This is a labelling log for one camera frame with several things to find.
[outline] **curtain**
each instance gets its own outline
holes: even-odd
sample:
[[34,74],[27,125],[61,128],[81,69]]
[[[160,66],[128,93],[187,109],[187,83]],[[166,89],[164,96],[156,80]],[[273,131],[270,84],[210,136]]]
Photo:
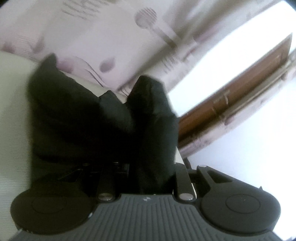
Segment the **curtain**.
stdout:
[[0,49],[128,95],[147,74],[171,90],[220,40],[278,0],[9,0]]

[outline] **bright window light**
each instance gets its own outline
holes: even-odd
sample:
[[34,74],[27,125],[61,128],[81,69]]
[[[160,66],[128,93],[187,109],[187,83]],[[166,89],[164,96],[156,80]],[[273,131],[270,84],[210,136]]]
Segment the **bright window light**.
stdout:
[[[285,1],[254,17],[211,49],[168,96],[178,116],[204,101],[284,40],[296,34],[296,11]],[[296,36],[291,50],[296,48]]]

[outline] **white wall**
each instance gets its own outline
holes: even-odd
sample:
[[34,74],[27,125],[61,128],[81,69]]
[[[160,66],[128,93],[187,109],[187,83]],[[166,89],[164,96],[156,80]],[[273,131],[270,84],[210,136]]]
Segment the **white wall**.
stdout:
[[296,78],[243,124],[190,156],[192,168],[208,165],[262,186],[281,204],[275,233],[296,236]]

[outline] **wooden frame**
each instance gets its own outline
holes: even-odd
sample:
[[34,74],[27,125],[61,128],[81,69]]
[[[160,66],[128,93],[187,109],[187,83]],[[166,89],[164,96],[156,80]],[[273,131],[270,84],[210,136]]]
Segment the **wooden frame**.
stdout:
[[215,125],[214,123],[224,122],[225,116],[223,113],[232,109],[237,103],[241,105],[241,101],[246,101],[244,97],[248,96],[256,87],[264,83],[269,76],[286,63],[291,40],[292,35],[289,35],[238,77],[181,117],[178,147],[181,150],[182,157],[196,152],[201,149],[201,146],[204,147],[221,136],[220,134],[213,135],[202,145],[195,145],[195,150],[191,145],[190,151],[182,153],[182,149],[190,146],[197,139],[201,139],[206,130]]

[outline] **black round pad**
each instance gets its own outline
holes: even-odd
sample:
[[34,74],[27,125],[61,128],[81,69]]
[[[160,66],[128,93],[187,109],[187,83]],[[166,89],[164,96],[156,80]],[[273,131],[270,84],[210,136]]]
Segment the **black round pad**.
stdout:
[[266,232],[280,215],[279,202],[269,193],[257,188],[229,188],[225,183],[208,192],[200,208],[214,226],[237,234]]
[[10,212],[17,227],[36,234],[58,234],[81,225],[92,201],[73,183],[40,183],[18,195]]

